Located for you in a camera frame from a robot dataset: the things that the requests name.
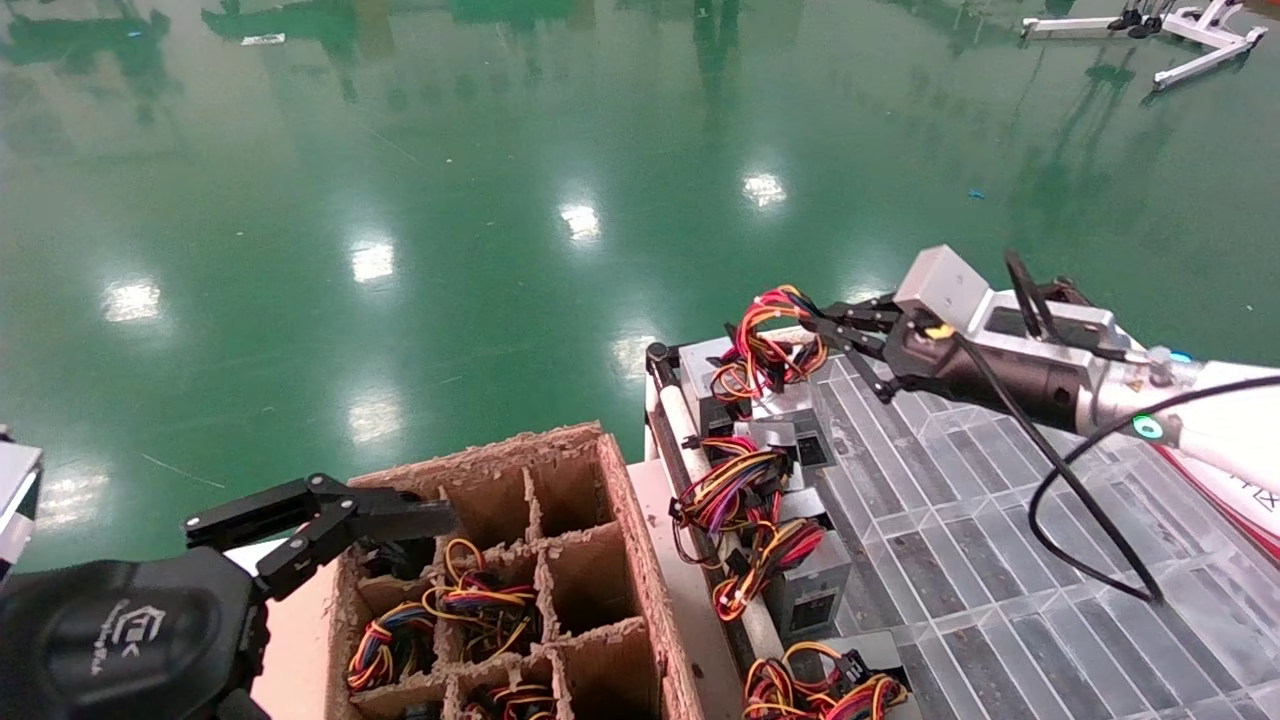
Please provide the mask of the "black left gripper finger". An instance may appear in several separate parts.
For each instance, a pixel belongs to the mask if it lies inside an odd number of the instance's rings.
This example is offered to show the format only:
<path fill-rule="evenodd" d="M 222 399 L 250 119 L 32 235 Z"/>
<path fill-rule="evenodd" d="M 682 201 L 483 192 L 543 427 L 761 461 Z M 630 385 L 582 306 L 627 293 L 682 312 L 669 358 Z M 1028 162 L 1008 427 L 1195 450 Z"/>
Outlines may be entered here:
<path fill-rule="evenodd" d="M 284 600 L 358 541 L 416 541 L 444 536 L 457 524 L 444 500 L 310 475 L 197 512 L 187 519 L 184 534 L 188 548 L 228 551 L 288 530 L 291 536 L 256 565 L 265 596 Z"/>

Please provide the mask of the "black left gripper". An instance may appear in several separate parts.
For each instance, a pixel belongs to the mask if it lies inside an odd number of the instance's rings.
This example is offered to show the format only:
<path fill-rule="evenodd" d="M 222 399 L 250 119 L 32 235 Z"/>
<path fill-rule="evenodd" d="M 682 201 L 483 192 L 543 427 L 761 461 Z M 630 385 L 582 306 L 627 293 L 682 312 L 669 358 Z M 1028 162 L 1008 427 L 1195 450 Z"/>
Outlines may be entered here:
<path fill-rule="evenodd" d="M 5 719 L 264 719 L 256 580 L 214 550 L 3 583 Z"/>

